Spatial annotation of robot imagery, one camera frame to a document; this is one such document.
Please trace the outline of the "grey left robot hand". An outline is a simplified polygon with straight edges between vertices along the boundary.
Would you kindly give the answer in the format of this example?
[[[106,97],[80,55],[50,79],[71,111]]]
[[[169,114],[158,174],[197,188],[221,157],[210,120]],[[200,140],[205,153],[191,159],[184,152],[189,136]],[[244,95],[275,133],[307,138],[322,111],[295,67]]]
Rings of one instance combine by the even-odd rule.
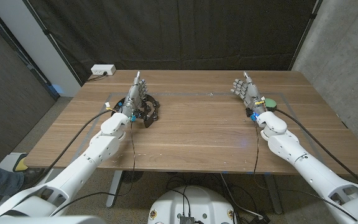
[[[122,113],[128,117],[132,116],[134,111],[140,108],[146,93],[147,85],[145,84],[145,80],[141,79],[140,71],[138,71],[129,92],[125,97]]]

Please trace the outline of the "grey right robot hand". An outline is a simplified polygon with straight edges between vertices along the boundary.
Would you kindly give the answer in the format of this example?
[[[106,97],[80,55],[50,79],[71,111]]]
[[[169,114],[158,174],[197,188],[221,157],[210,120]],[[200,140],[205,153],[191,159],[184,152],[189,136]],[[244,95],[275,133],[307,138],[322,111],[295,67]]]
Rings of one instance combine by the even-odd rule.
[[[231,92],[243,101],[248,110],[251,110],[251,116],[258,117],[267,110],[265,98],[260,94],[247,71],[244,71],[244,78],[245,80],[234,80]]]

